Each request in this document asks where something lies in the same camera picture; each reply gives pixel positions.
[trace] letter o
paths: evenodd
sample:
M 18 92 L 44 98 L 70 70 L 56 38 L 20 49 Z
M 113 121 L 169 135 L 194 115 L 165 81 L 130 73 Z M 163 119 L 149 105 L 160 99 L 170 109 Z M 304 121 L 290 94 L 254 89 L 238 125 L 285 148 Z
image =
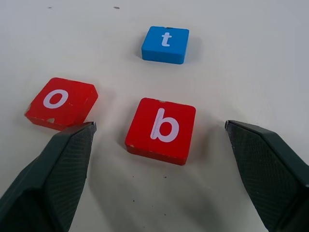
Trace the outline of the letter o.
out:
M 60 101 L 58 101 L 56 104 L 51 104 L 50 103 L 51 98 L 58 93 L 62 95 Z M 56 89 L 47 94 L 47 96 L 44 98 L 43 105 L 48 109 L 56 109 L 62 106 L 67 101 L 68 97 L 69 94 L 67 91 L 63 89 Z

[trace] white letter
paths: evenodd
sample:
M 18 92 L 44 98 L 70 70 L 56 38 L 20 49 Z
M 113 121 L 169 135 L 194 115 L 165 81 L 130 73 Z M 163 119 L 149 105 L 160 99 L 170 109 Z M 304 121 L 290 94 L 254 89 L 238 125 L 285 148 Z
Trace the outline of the white letter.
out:
M 58 94 L 58 93 L 60 93 L 62 95 L 60 101 L 58 101 L 56 104 L 51 104 L 50 103 L 51 98 L 55 94 Z M 46 108 L 49 108 L 49 109 L 56 109 L 56 108 L 62 106 L 67 101 L 68 97 L 69 97 L 69 94 L 68 94 L 67 91 L 65 91 L 63 89 L 56 89 L 56 90 L 51 91 L 49 94 L 47 94 L 47 96 L 44 98 L 43 105 Z
M 163 40 L 162 40 L 162 46 L 164 46 L 164 47 L 169 47 L 169 44 L 168 44 L 168 39 L 169 39 L 169 38 L 172 38 L 172 36 L 171 36 L 171 35 L 169 35 L 169 33 L 168 33 L 168 32 L 165 32 L 165 34 L 164 34 L 164 35 L 162 35 L 162 37 L 163 37 Z
M 162 142 L 169 143 L 172 142 L 178 135 L 179 132 L 179 124 L 176 119 L 172 117 L 163 118 L 165 110 L 160 108 L 155 117 L 155 122 L 153 126 L 153 130 L 151 131 L 150 138 L 156 139 L 159 138 Z M 172 126 L 172 130 L 169 135 L 162 135 L 160 133 L 160 127 L 162 123 L 168 122 Z

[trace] red letter block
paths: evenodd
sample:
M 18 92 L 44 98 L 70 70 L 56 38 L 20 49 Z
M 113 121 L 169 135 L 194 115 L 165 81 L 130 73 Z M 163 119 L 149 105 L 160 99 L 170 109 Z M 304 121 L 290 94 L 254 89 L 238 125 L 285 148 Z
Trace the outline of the red letter block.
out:
M 189 154 L 195 112 L 189 105 L 142 99 L 126 136 L 128 152 L 184 165 Z
M 32 101 L 25 116 L 34 124 L 61 131 L 83 123 L 97 98 L 91 84 L 54 77 Z

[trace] letter block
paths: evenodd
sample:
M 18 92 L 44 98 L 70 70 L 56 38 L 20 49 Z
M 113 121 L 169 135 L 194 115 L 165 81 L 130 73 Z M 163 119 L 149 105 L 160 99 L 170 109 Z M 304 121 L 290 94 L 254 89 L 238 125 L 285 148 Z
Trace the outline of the letter block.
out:
M 141 47 L 144 60 L 183 64 L 189 38 L 188 29 L 150 27 Z
M 184 165 L 195 113 L 195 108 L 189 105 L 142 99 L 126 136 L 128 152 Z
M 32 101 L 25 116 L 36 125 L 61 131 L 82 124 L 97 98 L 94 85 L 54 77 Z

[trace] blue letter block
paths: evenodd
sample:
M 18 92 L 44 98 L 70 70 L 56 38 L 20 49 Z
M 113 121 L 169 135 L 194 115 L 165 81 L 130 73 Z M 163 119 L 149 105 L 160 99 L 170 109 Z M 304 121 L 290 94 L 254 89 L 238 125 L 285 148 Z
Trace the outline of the blue letter block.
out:
M 188 38 L 188 29 L 150 27 L 141 47 L 142 58 L 183 64 Z

